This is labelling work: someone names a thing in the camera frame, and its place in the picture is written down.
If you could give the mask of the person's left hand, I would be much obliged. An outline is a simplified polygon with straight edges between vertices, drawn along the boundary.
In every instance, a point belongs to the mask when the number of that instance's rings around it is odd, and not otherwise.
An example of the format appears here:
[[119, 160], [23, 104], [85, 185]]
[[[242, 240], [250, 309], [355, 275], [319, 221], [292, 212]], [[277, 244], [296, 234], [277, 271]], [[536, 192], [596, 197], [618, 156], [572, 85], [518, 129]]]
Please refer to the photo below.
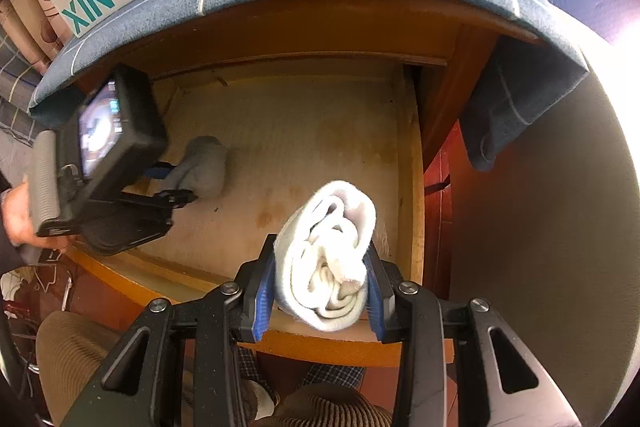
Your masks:
[[13, 245], [29, 245], [37, 248], [66, 251], [70, 246], [68, 236], [40, 237], [30, 220], [29, 186], [27, 181], [6, 191], [1, 203], [2, 222], [6, 236]]

